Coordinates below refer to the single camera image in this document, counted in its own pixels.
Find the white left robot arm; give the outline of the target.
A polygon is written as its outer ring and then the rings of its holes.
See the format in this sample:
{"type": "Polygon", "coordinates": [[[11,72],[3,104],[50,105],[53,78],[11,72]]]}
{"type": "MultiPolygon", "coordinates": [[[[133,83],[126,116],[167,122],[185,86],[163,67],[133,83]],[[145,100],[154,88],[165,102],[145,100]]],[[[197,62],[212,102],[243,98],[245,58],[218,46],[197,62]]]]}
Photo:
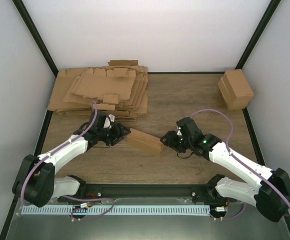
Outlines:
{"type": "Polygon", "coordinates": [[[12,193],[23,205],[45,206],[51,199],[64,197],[83,201],[87,196],[86,181],[74,175],[56,178],[57,172],[75,157],[87,152],[99,142],[112,147],[130,134],[130,129],[115,122],[115,116],[95,111],[65,142],[38,156],[27,155],[22,160],[12,193]]]}

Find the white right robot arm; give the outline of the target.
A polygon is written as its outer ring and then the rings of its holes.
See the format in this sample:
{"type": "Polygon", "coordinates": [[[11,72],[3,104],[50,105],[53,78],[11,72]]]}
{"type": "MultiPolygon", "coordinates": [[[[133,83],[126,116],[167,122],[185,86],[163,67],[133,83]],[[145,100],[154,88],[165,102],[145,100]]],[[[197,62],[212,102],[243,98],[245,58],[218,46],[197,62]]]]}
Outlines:
{"type": "Polygon", "coordinates": [[[203,134],[190,117],[177,121],[176,126],[176,130],[161,137],[163,145],[177,153],[190,150],[242,179],[235,181],[221,174],[214,176],[207,188],[210,200],[230,198],[247,203],[275,223],[290,213],[290,177],[285,170],[272,170],[244,157],[215,135],[203,134]]]}

